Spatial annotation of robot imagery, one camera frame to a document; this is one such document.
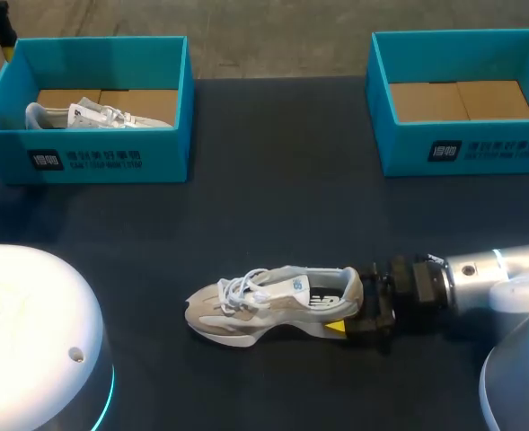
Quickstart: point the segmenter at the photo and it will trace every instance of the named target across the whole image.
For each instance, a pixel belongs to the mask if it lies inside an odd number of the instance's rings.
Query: shoe logo
[[[310,305],[312,307],[322,307],[326,305],[332,305],[333,303],[337,303],[339,301],[339,298],[337,296],[318,296],[314,295],[312,298],[310,298]]]

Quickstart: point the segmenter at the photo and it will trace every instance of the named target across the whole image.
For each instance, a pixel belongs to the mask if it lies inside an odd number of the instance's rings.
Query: sneaker
[[[252,346],[278,325],[344,339],[331,325],[356,315],[363,300],[362,282],[353,268],[254,269],[197,291],[187,300],[185,318],[198,334],[233,347]]]
[[[38,103],[27,106],[24,124],[27,129],[42,128],[170,128],[157,119],[146,119],[122,113],[111,106],[102,106],[83,97],[68,109],[45,108]]]

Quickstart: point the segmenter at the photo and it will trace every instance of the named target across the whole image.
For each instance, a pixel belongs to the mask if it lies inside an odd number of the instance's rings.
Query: glowing light strip
[[[506,261],[504,260],[504,257],[501,255],[501,251],[499,251],[499,249],[494,249],[493,252],[496,255],[496,260],[498,261],[499,267],[506,273],[506,280],[509,280]]]
[[[96,424],[94,424],[93,429],[91,431],[96,431],[96,428],[98,428],[104,419],[104,415],[106,415],[106,410],[109,409],[110,400],[112,400],[112,391],[114,390],[114,366],[112,367],[112,383],[110,384],[110,393],[109,398],[106,400],[106,404],[104,405],[104,410],[101,413],[101,416],[99,417],[99,420],[96,421]]]

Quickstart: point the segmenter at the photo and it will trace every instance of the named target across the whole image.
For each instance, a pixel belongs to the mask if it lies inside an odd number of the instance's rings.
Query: blue box
[[[178,90],[174,127],[24,130],[25,109],[42,89]],[[19,40],[0,72],[0,177],[7,184],[185,181],[193,102],[185,37]],[[91,161],[104,152],[112,158]],[[35,155],[58,163],[39,170]]]
[[[384,175],[529,172],[529,119],[401,123],[389,85],[497,80],[529,104],[529,30],[374,33],[366,97]]]

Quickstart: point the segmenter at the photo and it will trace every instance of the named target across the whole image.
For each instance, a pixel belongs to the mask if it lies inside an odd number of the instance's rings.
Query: shoe insole
[[[343,292],[333,287],[310,287],[310,303],[313,308],[331,307],[342,299]]]

